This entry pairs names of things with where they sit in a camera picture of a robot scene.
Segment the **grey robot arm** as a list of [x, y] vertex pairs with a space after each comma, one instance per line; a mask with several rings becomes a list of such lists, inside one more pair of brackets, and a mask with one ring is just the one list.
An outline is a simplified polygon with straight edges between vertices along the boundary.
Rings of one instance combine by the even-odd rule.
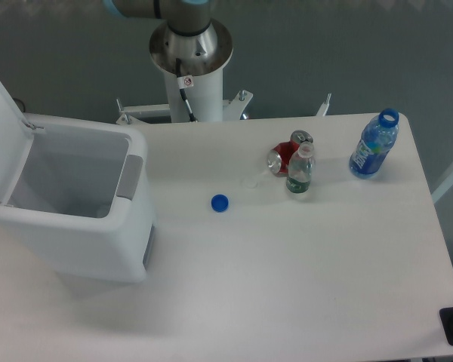
[[210, 1], [102, 1], [111, 13], [124, 18], [165, 20], [169, 28], [182, 36], [203, 33], [211, 24]]

